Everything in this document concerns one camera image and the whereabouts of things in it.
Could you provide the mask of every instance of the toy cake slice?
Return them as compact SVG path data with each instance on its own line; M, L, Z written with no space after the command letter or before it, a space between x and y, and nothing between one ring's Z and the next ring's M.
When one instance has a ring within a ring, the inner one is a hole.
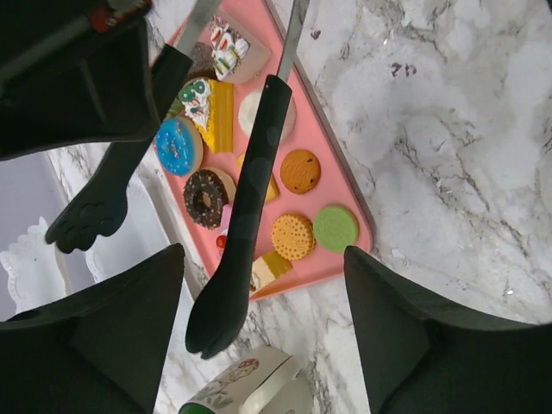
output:
M217 11L210 23L216 78L243 84L268 62L271 51L231 16Z
M256 293L259 289L274 282L282 274L290 270L292 270L291 262L288 259L284 259L275 250L263 254L253 262L249 294Z
M175 43L178 43L182 32L179 32L178 39ZM213 57L211 56L211 47L205 43L197 42L196 45L190 52L190 59L193 61L191 68L188 71L186 76L186 81L195 79L195 78L214 78L215 77L215 68ZM166 114L166 118L177 116L180 112L184 111L184 105L180 102L179 98L174 98L171 108Z
M236 158L235 163L238 166L238 173L242 172L243 167L243 159L245 158L245 153L240 155L238 158ZM265 203L274 200L279 196L279 190L278 185L276 184L276 180L274 179L274 175L270 175L270 183L268 183L268 190L267 190L267 197L265 198Z
M196 78L179 92L179 101L213 154L234 150L232 84Z

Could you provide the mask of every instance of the marble countertop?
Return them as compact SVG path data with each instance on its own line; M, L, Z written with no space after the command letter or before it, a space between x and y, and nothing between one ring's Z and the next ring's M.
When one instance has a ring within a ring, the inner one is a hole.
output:
M292 0L275 0L287 22ZM158 0L152 56L192 0ZM552 15L544 0L311 0L298 57L375 222L373 255L462 304L552 320ZM67 198L105 145L48 153ZM151 152L137 173L198 253ZM304 360L315 413L368 412L342 278L252 304L226 352L185 352L178 315L157 412L173 413L246 349Z

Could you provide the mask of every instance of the chocolate donut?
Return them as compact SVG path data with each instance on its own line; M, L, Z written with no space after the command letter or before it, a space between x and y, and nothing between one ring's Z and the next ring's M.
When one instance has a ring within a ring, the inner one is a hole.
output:
M184 205L191 219L207 229L221 225L223 207L229 194L223 180L213 171L202 168L194 172L184 188Z

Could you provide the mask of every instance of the black tongs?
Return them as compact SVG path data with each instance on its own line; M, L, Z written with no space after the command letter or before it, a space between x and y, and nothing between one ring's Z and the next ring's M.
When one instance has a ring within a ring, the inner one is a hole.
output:
M267 195L285 115L287 85L310 0L294 0L278 74L268 75L235 193L223 257L191 309L185 344L209 359L226 349L245 322L249 281L260 216Z
M197 0L176 47L165 45L155 61L152 93L160 120L182 88L193 63L188 55L221 1ZM115 234L128 211L127 185L153 139L110 144L94 175L48 229L46 242L71 253L88 250L98 235Z

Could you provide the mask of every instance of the toy donut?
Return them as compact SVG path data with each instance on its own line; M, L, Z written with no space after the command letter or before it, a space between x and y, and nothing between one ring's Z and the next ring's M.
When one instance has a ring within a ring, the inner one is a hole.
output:
M184 188L184 205L190 218L207 229L216 229L223 219L223 207L234 201L232 178L217 168L194 172Z
M155 150L161 165L179 177L195 172L204 157L198 130L192 121L179 116L161 124L155 135Z

